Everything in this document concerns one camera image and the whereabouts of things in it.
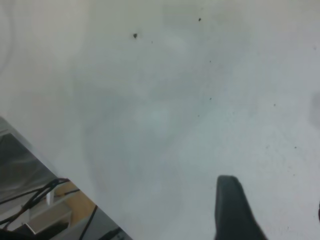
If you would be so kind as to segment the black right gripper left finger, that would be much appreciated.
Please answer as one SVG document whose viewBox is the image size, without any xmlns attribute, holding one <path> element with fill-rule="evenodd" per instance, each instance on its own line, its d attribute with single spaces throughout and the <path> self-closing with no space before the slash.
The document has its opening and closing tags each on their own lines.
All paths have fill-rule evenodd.
<svg viewBox="0 0 320 240">
<path fill-rule="evenodd" d="M 220 175 L 215 197 L 216 240 L 266 240 L 255 220 L 240 181 L 232 175 Z"/>
</svg>

